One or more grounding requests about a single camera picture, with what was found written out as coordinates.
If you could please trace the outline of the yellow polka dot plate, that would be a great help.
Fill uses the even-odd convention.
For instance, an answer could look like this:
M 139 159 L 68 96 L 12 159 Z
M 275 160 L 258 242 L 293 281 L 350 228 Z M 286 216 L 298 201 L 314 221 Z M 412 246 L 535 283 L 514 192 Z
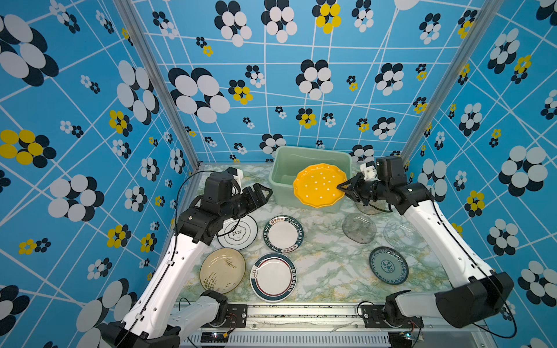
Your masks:
M 297 174 L 293 183 L 294 195 L 302 204 L 312 208 L 331 207 L 345 196 L 337 186 L 347 179 L 346 173 L 335 165 L 310 165 Z

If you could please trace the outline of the small white green-rimmed plate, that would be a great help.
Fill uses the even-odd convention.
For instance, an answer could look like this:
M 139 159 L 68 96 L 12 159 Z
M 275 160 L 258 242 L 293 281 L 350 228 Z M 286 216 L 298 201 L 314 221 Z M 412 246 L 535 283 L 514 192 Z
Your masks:
M 273 217 L 263 229 L 263 240 L 274 252 L 287 254 L 294 252 L 305 237 L 301 223 L 288 215 Z

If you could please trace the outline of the large white green-rimmed plate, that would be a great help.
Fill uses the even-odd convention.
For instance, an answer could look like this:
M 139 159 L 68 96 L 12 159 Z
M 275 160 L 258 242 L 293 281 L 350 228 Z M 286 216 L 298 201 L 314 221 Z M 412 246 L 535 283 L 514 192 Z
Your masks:
M 280 302 L 293 293 L 297 284 L 297 270 L 286 255 L 271 253 L 255 262 L 249 282 L 261 300 Z

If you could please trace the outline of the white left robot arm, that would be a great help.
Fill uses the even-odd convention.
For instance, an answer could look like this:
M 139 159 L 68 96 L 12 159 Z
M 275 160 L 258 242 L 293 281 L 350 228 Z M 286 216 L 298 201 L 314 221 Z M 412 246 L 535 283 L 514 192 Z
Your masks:
M 100 325 L 101 339 L 110 347 L 179 347 L 205 324 L 226 317 L 228 300 L 205 291 L 187 307 L 175 326 L 169 319 L 175 301 L 201 254 L 223 229 L 225 221 L 240 220 L 268 203 L 273 191 L 261 184 L 240 188 L 227 173 L 213 173 L 176 222 L 176 232 L 152 282 L 124 319 Z

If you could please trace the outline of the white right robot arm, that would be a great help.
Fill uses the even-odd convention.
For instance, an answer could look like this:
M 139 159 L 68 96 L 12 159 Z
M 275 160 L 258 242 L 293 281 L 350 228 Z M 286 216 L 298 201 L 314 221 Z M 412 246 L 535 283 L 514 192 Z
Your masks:
M 495 272 L 472 250 L 423 184 L 367 181 L 360 173 L 338 189 L 354 202 L 384 200 L 391 204 L 422 235 L 451 283 L 451 289 L 437 293 L 391 294 L 383 310 L 387 323 L 398 326 L 412 317 L 431 317 L 461 329 L 499 314 L 506 305 L 514 287 L 511 277 Z

